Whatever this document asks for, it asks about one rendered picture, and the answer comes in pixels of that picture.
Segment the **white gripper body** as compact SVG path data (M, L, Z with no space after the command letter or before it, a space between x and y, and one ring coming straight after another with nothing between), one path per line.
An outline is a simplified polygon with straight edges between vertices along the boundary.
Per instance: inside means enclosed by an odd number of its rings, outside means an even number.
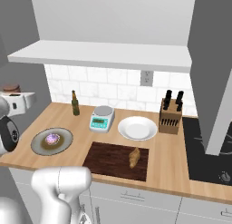
M26 110L30 109L36 103L35 93L23 93L24 107Z

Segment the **dark wooden cutting board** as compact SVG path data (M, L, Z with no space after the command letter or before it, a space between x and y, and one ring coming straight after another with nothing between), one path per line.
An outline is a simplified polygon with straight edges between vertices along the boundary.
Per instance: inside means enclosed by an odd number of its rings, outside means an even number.
M131 169L129 154L136 148L140 150L140 159L137 165ZM145 181L147 179L148 158L148 149L94 141L83 166L99 175Z

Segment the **golden brown croissant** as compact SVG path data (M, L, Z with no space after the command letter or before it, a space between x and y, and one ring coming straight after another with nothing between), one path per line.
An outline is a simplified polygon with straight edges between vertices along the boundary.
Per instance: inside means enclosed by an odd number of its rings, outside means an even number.
M133 169L137 165L139 159L140 159L140 150L136 148L134 151L132 151L129 154L129 163L131 169Z

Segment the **pink frosted donut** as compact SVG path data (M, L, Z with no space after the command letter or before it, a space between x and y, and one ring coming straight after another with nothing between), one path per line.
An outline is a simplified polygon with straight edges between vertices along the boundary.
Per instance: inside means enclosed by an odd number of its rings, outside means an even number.
M54 145L60 140L60 136L56 133L50 133L46 136L45 141L49 145Z

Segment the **dark olive glass bottle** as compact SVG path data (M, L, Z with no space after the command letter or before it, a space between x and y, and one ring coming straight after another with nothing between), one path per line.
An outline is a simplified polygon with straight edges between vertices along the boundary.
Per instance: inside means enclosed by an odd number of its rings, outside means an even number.
M75 90L72 90L72 113L75 116L80 115L79 102L77 100Z

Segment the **grey plate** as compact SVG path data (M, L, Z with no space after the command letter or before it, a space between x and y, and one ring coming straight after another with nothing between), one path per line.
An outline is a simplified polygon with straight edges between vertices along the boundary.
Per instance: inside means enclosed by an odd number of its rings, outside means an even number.
M50 133L56 133L60 140L54 144L46 143L45 138ZM37 133L31 141L31 149L34 153L42 156L52 156L67 150L73 143L73 134L64 128L49 128Z

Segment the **teal and white kitchen scale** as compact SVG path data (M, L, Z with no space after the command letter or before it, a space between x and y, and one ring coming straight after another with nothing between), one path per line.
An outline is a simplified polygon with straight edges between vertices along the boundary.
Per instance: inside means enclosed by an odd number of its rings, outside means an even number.
M115 111L112 107L101 105L94 108L89 129L98 133L107 133L114 121Z

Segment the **grey cupboard door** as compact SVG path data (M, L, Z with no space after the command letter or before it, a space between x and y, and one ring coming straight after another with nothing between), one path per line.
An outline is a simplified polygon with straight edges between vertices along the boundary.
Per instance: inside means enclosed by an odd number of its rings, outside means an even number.
M10 172L34 224L92 224L79 199L92 183L88 168L59 166Z

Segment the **white plate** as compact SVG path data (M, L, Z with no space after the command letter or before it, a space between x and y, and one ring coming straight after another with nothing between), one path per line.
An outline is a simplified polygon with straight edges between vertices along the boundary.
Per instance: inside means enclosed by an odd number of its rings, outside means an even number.
M158 127L154 121L146 117L131 116L120 121L118 131L126 139L146 141L157 134Z

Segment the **wooden knife block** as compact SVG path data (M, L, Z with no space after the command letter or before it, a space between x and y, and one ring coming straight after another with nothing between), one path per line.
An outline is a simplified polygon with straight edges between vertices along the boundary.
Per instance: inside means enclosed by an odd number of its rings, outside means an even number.
M164 101L161 101L159 110L159 132L177 134L182 117L182 110L178 110L175 99L171 99L167 110L164 109Z

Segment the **grey drawer front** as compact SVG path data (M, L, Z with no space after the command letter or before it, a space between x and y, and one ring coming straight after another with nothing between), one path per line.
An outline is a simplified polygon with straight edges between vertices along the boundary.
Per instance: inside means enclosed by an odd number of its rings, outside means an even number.
M100 208L101 224L175 224L181 197L148 190L93 182L92 208ZM140 194L145 201L121 198Z
M232 224L232 218L221 215L221 211L232 213L232 205L183 198L176 224Z

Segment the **black hob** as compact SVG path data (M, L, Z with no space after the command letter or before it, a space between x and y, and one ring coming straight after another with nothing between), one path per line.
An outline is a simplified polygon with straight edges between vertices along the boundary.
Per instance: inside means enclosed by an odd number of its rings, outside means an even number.
M218 156L205 153L198 118L183 117L182 123L189 178L232 186L232 122Z

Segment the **grey range hood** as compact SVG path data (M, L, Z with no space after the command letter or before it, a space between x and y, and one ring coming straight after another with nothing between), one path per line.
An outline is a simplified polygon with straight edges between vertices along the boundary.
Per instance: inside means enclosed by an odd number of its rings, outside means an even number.
M232 120L232 0L197 0L188 49L206 154L219 155Z

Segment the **white wall shelf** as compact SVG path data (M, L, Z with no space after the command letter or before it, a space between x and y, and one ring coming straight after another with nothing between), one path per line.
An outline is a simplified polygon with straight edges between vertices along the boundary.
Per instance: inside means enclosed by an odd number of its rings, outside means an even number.
M8 60L171 73L189 73L191 67L187 46L154 44L39 40L9 54Z

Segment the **grey wall socket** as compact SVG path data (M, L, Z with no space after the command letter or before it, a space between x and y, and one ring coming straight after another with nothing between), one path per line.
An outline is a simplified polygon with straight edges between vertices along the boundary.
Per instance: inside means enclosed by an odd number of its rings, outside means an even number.
M152 86L153 85L153 71L141 71L140 72L140 85Z

